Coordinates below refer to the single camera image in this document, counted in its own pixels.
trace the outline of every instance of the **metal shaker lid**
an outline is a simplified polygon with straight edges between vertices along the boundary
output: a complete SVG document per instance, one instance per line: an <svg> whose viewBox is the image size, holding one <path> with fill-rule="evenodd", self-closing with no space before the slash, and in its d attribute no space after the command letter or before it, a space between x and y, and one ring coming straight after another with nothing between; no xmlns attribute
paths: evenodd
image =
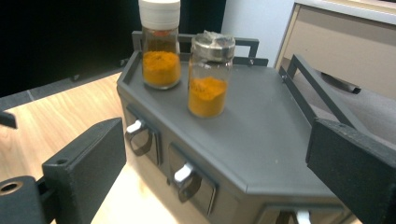
<svg viewBox="0 0 396 224"><path fill-rule="evenodd" d="M204 31L191 41L191 52L209 61L224 62L233 58L235 39L229 35Z"/></svg>

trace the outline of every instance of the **orange powder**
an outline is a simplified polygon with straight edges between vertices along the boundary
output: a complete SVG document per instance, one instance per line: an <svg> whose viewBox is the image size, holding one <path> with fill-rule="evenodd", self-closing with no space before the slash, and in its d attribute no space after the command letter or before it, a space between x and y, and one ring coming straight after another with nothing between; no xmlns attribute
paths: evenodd
<svg viewBox="0 0 396 224"><path fill-rule="evenodd" d="M227 82L213 77L191 78L189 110L202 118L220 114L225 104Z"/></svg>
<svg viewBox="0 0 396 224"><path fill-rule="evenodd" d="M180 79L180 59L166 51L149 51L143 55L143 78L155 87L169 87Z"/></svg>

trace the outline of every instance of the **glass jar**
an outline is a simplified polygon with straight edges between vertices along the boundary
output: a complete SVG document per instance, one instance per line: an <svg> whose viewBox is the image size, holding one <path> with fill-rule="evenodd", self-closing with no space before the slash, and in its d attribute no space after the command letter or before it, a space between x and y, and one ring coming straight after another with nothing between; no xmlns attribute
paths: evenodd
<svg viewBox="0 0 396 224"><path fill-rule="evenodd" d="M212 118L224 110L234 49L231 36L205 31L192 39L188 108L193 115Z"/></svg>
<svg viewBox="0 0 396 224"><path fill-rule="evenodd" d="M143 80L152 88L167 90L180 80L180 1L139 0L139 11L143 26Z"/></svg>

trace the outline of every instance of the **wooden surface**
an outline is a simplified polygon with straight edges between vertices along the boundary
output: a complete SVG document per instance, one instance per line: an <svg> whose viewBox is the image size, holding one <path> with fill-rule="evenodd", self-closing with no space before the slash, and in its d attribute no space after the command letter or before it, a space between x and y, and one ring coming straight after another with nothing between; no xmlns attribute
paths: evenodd
<svg viewBox="0 0 396 224"><path fill-rule="evenodd" d="M396 99L395 25L314 7L297 9L276 68L301 54L321 72Z"/></svg>
<svg viewBox="0 0 396 224"><path fill-rule="evenodd" d="M9 109L18 129L0 126L0 181L20 175L40 178L41 164L93 124L123 118L116 90L119 76ZM178 201L146 157L126 151L127 164L92 223L207 223L192 204Z"/></svg>

